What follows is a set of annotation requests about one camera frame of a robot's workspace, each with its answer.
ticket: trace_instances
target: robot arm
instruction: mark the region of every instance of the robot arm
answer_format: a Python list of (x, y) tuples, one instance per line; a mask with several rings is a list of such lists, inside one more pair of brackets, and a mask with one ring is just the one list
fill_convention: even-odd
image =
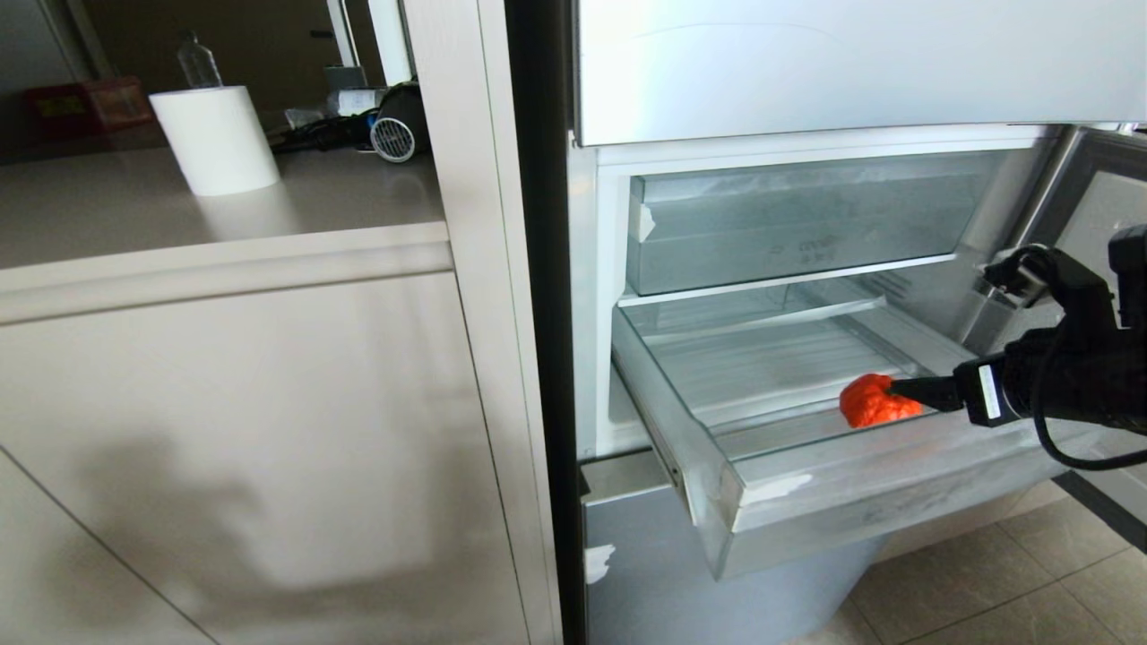
[(1051, 295), (1063, 308), (1054, 328), (1030, 329), (994, 356), (966, 362), (951, 376), (894, 381), (890, 394), (943, 412), (967, 409), (978, 426), (1031, 417), (1056, 461), (1085, 471), (1147, 463), (1147, 450), (1109, 459), (1079, 459), (1052, 441), (1046, 417), (1100, 423), (1147, 436), (1147, 225), (1108, 242), (1118, 277), (1115, 322), (1107, 282), (1067, 254), (1030, 246), (988, 266), (984, 279), (1031, 306)]

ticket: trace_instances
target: plastic bottle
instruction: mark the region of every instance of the plastic bottle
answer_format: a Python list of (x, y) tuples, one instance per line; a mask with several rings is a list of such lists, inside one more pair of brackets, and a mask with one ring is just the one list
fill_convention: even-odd
[(179, 37), (184, 41), (179, 46), (179, 64), (184, 68), (187, 85), (193, 90), (223, 87), (219, 68), (214, 64), (214, 55), (211, 49), (200, 45), (200, 38), (189, 29), (179, 32)]

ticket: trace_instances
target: orange toy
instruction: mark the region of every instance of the orange toy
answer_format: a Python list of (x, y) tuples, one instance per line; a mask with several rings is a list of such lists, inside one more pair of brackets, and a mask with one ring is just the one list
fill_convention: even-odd
[(865, 374), (841, 391), (841, 412), (853, 428), (866, 428), (923, 413), (920, 402), (888, 394), (892, 378)]

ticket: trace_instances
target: tile floor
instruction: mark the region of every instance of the tile floor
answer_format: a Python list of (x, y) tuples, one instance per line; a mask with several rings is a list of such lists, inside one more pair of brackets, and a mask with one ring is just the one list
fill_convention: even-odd
[(1072, 498), (873, 565), (789, 645), (1147, 645), (1147, 555)]

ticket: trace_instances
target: kitchen counter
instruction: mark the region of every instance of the kitchen counter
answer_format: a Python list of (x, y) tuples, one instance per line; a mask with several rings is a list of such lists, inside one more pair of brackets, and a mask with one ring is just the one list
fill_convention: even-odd
[(276, 162), (281, 182), (216, 197), (169, 148), (0, 166), (0, 324), (452, 267), (432, 157)]

